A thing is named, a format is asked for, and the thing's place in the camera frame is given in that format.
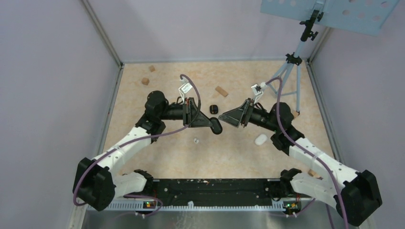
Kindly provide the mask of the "black oval charging case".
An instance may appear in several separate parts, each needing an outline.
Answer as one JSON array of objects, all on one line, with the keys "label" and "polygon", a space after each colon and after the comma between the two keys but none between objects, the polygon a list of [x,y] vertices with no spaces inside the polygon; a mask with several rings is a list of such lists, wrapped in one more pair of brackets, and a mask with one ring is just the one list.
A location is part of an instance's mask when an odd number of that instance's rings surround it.
[{"label": "black oval charging case", "polygon": [[219,135],[222,133],[223,128],[218,118],[212,117],[209,119],[211,122],[210,129],[215,135]]}]

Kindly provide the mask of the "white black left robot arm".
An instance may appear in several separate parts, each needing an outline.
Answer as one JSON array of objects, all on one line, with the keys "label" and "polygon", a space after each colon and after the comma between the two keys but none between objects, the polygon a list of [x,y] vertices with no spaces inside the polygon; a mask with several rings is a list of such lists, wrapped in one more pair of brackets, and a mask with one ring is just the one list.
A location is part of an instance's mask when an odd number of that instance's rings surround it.
[{"label": "white black left robot arm", "polygon": [[208,118],[199,111],[193,98],[183,103],[169,103],[161,91],[151,92],[145,103],[145,112],[130,132],[106,152],[89,159],[83,158],[75,175],[73,195],[76,206],[88,204],[97,211],[102,211],[116,198],[138,193],[148,197],[153,192],[153,184],[146,172],[134,172],[118,175],[124,164],[137,152],[148,147],[158,138],[172,135],[164,133],[165,120],[181,120],[183,127],[208,127],[219,135],[223,128],[216,117]]}]

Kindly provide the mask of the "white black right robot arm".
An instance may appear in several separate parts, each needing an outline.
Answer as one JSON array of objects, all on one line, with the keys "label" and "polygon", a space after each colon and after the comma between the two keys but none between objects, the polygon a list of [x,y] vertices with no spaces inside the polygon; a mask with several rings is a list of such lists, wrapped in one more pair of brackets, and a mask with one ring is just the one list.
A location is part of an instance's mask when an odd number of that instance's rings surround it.
[{"label": "white black right robot arm", "polygon": [[375,175],[368,170],[352,169],[312,144],[292,125],[294,115],[286,103],[276,103],[266,111],[253,102],[248,98],[219,119],[234,127],[255,124],[274,132],[270,139],[277,150],[306,164],[320,176],[315,178],[298,169],[284,170],[280,174],[283,195],[310,196],[334,208],[352,226],[360,226],[382,205]]}]

